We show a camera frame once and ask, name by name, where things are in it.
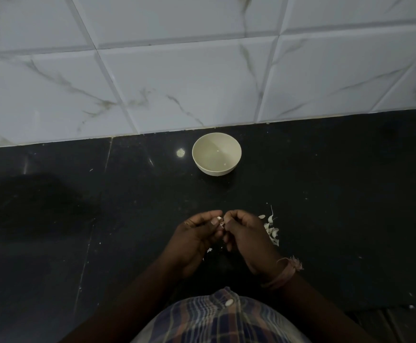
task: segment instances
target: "person's left hand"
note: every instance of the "person's left hand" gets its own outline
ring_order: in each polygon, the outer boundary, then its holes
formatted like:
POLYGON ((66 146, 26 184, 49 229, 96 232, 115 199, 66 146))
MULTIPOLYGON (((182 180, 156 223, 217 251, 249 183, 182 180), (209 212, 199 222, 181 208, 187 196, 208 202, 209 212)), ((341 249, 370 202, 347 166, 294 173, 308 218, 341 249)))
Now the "person's left hand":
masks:
POLYGON ((221 210, 204 212, 179 224, 160 259, 186 278, 194 273, 211 244, 222 237, 221 210))

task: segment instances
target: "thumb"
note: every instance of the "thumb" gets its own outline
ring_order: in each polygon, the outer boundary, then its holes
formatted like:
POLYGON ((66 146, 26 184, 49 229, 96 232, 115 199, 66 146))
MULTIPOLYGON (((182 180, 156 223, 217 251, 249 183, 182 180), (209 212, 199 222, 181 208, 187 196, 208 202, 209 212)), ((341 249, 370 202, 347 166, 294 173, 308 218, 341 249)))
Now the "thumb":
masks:
POLYGON ((230 219, 224 225, 224 229, 233 234, 234 236, 236 236, 239 233, 242 227, 243 226, 240 225, 235 219, 230 219))
POLYGON ((213 234, 213 232, 216 230, 216 227, 218 225, 219 225, 219 220, 216 217, 214 217, 211 219, 211 221, 207 222, 205 225, 195 227, 194 230, 195 230, 197 237, 202 240, 211 236, 211 234, 213 234))

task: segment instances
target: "bowl rim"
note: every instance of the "bowl rim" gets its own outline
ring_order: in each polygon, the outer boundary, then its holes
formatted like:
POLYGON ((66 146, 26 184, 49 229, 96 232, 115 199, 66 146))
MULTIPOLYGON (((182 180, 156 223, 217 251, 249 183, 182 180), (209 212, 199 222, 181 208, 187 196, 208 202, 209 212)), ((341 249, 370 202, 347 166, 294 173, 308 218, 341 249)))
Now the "bowl rim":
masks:
POLYGON ((224 132, 210 132, 210 133, 205 133, 205 135, 203 135, 203 136, 200 136, 198 139, 197 139, 197 141, 195 141, 194 142, 194 145, 192 146, 192 159, 194 160, 194 162, 195 162, 195 164, 199 167, 199 168, 203 168, 205 171, 208 171, 208 172, 211 172, 211 173, 222 173, 222 172, 226 172, 226 171, 229 171, 229 170, 232 170, 234 167, 236 167, 237 165, 238 165, 238 163, 239 163, 239 161, 241 160, 241 156, 243 155, 243 150, 241 149, 241 144, 236 140, 236 138, 235 137, 233 137, 233 136, 230 136, 228 133, 224 133, 224 132), (198 141, 200 141, 202 138, 204 138, 204 137, 206 137, 206 136, 208 136, 208 135, 213 135, 213 134, 221 134, 221 135, 226 135, 226 136, 229 136, 230 138, 232 138, 237 144, 238 144, 238 146, 239 146, 239 159, 238 159, 238 161, 237 161, 237 163, 234 165, 234 166, 231 166, 231 167, 229 167, 229 168, 226 168, 225 170, 222 170, 222 171, 211 171, 211 170, 208 170, 208 169, 206 169, 205 167, 203 167, 203 166, 201 166, 198 162, 197 162, 197 160, 195 160, 195 157, 194 157, 194 148, 195 148, 195 145, 197 144, 197 142, 198 141))

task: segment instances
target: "backsplash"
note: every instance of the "backsplash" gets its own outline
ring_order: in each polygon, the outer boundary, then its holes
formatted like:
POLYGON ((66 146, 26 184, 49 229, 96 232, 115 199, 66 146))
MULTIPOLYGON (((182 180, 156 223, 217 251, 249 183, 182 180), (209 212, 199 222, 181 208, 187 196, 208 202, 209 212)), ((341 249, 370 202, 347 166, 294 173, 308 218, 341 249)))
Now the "backsplash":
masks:
POLYGON ((416 108, 416 0, 0 0, 0 146, 416 108))

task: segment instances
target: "cream bowl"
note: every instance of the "cream bowl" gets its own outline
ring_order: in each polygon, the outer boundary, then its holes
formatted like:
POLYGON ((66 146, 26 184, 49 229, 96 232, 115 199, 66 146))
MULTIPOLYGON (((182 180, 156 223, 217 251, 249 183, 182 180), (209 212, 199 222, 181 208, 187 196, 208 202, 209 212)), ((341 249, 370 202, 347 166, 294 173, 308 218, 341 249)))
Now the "cream bowl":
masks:
POLYGON ((226 133, 208 133, 194 143, 192 158, 207 175, 223 176, 237 166, 241 158, 241 146, 226 133))

